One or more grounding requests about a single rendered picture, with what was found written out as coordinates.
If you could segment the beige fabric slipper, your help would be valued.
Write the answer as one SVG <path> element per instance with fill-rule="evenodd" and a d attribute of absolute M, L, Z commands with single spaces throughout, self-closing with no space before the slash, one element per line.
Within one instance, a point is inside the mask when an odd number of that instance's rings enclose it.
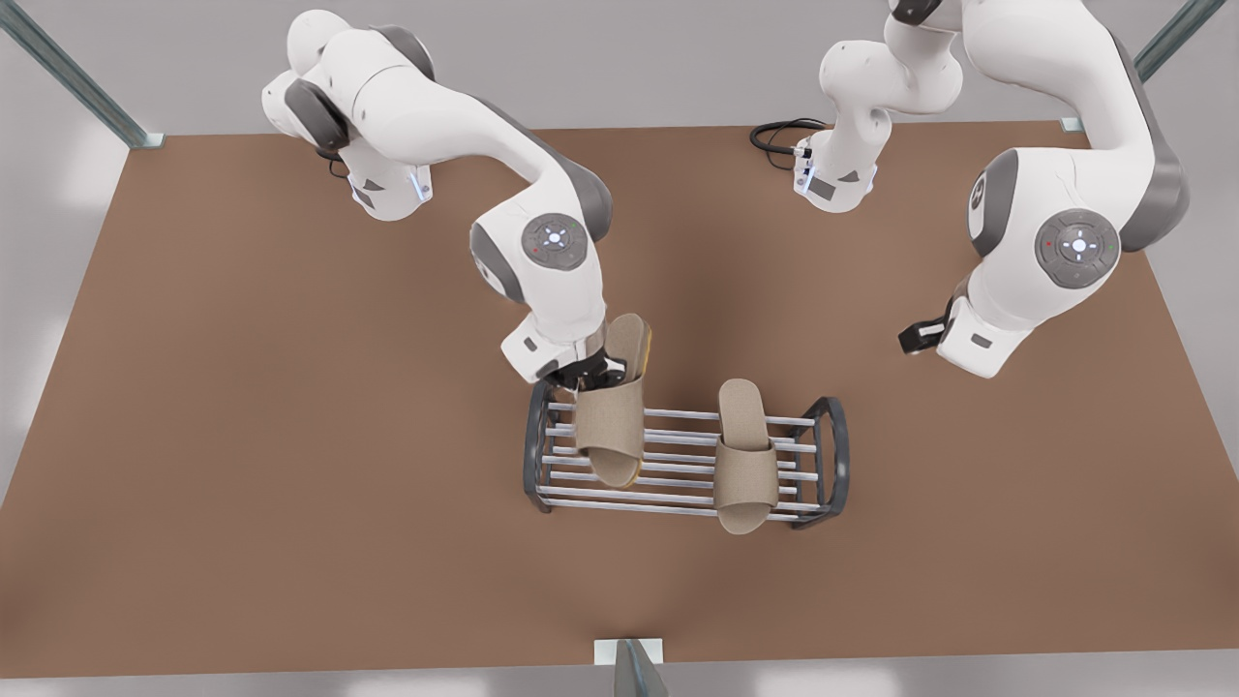
<path fill-rule="evenodd" d="M 752 534 L 779 503 L 777 453 L 757 385 L 726 380 L 717 389 L 717 420 L 712 508 L 726 532 Z"/>
<path fill-rule="evenodd" d="M 606 487 L 631 487 L 646 451 L 646 369 L 650 326 L 639 314 L 620 314 L 608 326 L 603 349 L 620 361 L 620 383 L 577 392 L 576 444 Z"/>

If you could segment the silver frame post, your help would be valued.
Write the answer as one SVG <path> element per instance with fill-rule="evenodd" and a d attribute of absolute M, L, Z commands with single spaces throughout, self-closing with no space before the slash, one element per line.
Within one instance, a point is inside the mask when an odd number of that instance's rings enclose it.
<path fill-rule="evenodd" d="M 663 664 L 660 638 L 593 640 L 593 665 L 615 667 L 615 697 L 670 697 L 658 672 Z"/>
<path fill-rule="evenodd" d="M 1151 106 L 1194 132 L 1239 105 L 1239 0 L 1083 0 L 1132 50 Z"/>
<path fill-rule="evenodd" d="M 141 128 L 16 0 L 0 0 L 0 28 L 129 149 L 164 147 L 164 134 Z"/>

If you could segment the dark grey metal shoe rack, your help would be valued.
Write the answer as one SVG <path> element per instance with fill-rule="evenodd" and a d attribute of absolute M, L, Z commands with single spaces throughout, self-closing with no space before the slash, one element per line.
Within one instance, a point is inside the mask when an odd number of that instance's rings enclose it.
<path fill-rule="evenodd" d="M 545 383 L 532 389 L 522 484 L 539 513 L 580 508 L 717 517 L 717 413 L 646 409 L 641 470 L 631 487 L 607 487 L 577 449 L 575 409 L 572 397 Z M 840 516 L 851 484 L 841 401 L 818 397 L 802 416 L 767 416 L 766 422 L 778 484 L 767 521 L 807 530 Z"/>

